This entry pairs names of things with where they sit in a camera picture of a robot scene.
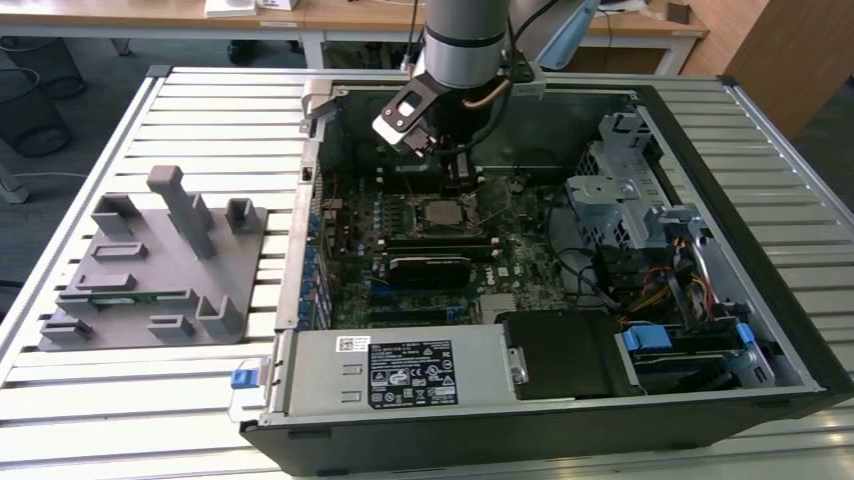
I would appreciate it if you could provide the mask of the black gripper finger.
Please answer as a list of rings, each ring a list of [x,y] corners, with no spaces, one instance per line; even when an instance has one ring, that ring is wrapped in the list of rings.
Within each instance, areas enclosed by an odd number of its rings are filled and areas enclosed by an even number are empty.
[[[473,192],[479,186],[478,167],[473,162],[471,155],[463,152],[458,155],[458,188],[461,193]]]
[[[441,155],[441,193],[445,197],[455,197],[459,195],[458,183],[458,155]]]

